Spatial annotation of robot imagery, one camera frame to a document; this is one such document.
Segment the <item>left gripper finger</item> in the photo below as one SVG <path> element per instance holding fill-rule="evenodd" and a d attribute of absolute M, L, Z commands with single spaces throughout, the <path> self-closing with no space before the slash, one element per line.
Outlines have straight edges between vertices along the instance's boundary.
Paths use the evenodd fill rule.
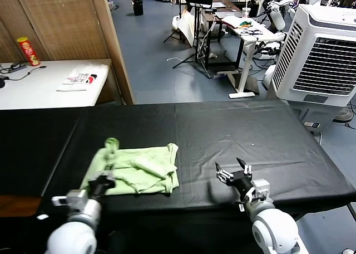
<path fill-rule="evenodd" d="M 107 168 L 108 168 L 108 177 L 112 180 L 115 179 L 114 170 L 116 163 L 116 153 L 110 153 L 107 157 Z"/>
<path fill-rule="evenodd" d="M 103 170 L 99 173 L 97 180 L 108 180 L 110 176 L 110 166 L 106 165 Z"/>

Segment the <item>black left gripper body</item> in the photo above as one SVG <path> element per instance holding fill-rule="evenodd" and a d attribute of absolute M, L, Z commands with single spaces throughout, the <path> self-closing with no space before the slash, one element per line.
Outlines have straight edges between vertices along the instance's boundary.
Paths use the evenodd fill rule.
<path fill-rule="evenodd" d="M 115 187 L 115 180 L 108 175 L 99 175 L 88 181 L 88 195 L 90 197 L 104 196 L 107 190 Z"/>

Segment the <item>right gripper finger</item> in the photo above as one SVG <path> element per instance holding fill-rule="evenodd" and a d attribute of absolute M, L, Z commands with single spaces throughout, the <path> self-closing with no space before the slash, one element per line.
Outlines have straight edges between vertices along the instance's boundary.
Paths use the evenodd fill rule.
<path fill-rule="evenodd" d="M 231 181 L 234 179 L 234 175 L 232 173 L 229 173 L 216 162 L 215 163 L 215 168 L 216 168 L 216 177 L 224 183 L 225 185 L 231 185 Z"/>
<path fill-rule="evenodd" d="M 244 160 L 236 157 L 236 160 L 240 164 L 240 166 L 243 168 L 244 175 L 247 176 L 249 179 L 252 179 L 252 169 L 251 165 L 247 164 Z"/>

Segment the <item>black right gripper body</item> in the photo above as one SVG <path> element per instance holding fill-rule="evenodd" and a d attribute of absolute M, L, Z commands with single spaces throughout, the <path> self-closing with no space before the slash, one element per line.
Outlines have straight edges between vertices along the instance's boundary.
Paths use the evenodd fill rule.
<path fill-rule="evenodd" d="M 244 173 L 243 171 L 229 173 L 227 185 L 237 189 L 243 202 L 251 202 L 253 200 L 255 187 L 252 184 L 251 173 Z"/>

